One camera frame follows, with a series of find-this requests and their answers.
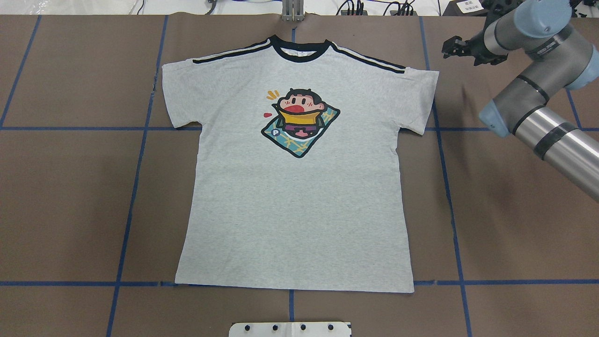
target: red accent mark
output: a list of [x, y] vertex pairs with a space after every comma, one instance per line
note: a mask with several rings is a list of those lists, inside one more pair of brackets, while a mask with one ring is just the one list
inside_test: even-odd
[[285, 111], [287, 111], [287, 112], [304, 112], [305, 110], [304, 110], [303, 106], [294, 105], [294, 106], [286, 107]]

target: black shoulder stripe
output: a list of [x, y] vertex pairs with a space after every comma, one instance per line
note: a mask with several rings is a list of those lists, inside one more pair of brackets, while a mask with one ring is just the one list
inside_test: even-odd
[[240, 56], [240, 55], [245, 55], [245, 54], [251, 54], [251, 53], [255, 53], [255, 52], [259, 52], [260, 50], [264, 50], [270, 47], [270, 43], [267, 43], [268, 41], [263, 41], [263, 42], [258, 42], [255, 44], [252, 44], [249, 47], [243, 48], [237, 52], [232, 52], [232, 53], [225, 53], [222, 55], [218, 55], [215, 56], [213, 58], [206, 58], [206, 59], [197, 59], [197, 60], [193, 60], [193, 63], [195, 64], [201, 64], [201, 63], [206, 63], [206, 62], [212, 62], [212, 61], [216, 61], [216, 60], [220, 60], [220, 59], [224, 59], [224, 58], [231, 58], [234, 56]]
[[[381, 68], [381, 69], [384, 69], [384, 70], [389, 70], [389, 71], [392, 71], [392, 72], [394, 72], [396, 74], [403, 74], [403, 73], [406, 72], [405, 70], [403, 70], [403, 69], [406, 69], [406, 68], [404, 66], [402, 66], [402, 65], [393, 64], [393, 63], [390, 63], [390, 62], [386, 62], [386, 61], [379, 60], [379, 59], [376, 59], [376, 58], [371, 58], [371, 57], [368, 57], [368, 56], [364, 56], [365, 58], [361, 58], [361, 57], [356, 56], [356, 55], [354, 55], [354, 54], [352, 54], [350, 52], [347, 52], [345, 50], [337, 48], [337, 46], [335, 44], [333, 44], [332, 47], [333, 47], [333, 49], [336, 52], [344, 54], [344, 55], [347, 55], [347, 56], [349, 56], [349, 57], [351, 57], [353, 59], [356, 59], [356, 60], [358, 60], [360, 62], [363, 62], [363, 63], [366, 63], [368, 65], [372, 65], [374, 67]], [[393, 66], [393, 67], [397, 67], [397, 68], [400, 68], [400, 69], [394, 69], [394, 68], [391, 68], [391, 67], [386, 67], [386, 66], [384, 66], [382, 64], [378, 64], [378, 63], [370, 61], [370, 60], [381, 62], [381, 63], [387, 64], [387, 65], [390, 65], [390, 66]]]

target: shirt sleeve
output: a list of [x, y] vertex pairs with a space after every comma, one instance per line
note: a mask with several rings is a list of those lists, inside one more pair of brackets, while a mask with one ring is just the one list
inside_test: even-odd
[[407, 128], [422, 135], [431, 113], [432, 100], [437, 87], [438, 71], [406, 68], [405, 73], [394, 79], [395, 93], [389, 100], [391, 118], [400, 128]]
[[205, 124], [219, 97], [215, 70], [209, 63], [194, 64], [192, 59], [162, 66], [162, 90], [168, 116], [175, 128], [191, 122]]

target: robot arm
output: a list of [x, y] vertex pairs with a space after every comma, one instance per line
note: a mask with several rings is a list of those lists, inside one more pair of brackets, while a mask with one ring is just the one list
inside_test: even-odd
[[579, 89], [599, 76], [599, 52], [569, 24], [570, 16], [568, 0], [526, 0], [471, 40], [447, 40], [443, 53], [498, 64], [523, 48], [532, 64], [479, 118], [501, 137], [514, 134], [599, 201], [599, 143], [546, 107], [562, 88]]

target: light blue joint cap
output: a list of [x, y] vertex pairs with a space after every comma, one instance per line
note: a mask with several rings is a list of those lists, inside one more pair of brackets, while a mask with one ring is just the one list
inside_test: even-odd
[[569, 0], [526, 0], [515, 10], [514, 25], [533, 38], [554, 36], [564, 29], [572, 15]]
[[501, 138], [507, 137], [507, 135], [510, 134], [510, 131], [507, 129], [506, 123], [499, 114], [499, 110], [493, 100], [485, 105], [483, 110], [479, 113], [479, 119], [489, 128], [489, 130], [493, 131]]
[[580, 76], [574, 80], [574, 82], [565, 86], [565, 88], [568, 90], [580, 89], [593, 82], [597, 77], [599, 77], [599, 52], [597, 51], [597, 48], [593, 46], [593, 55], [591, 55], [589, 64], [586, 65], [586, 68], [582, 71], [582, 74], [580, 74]]

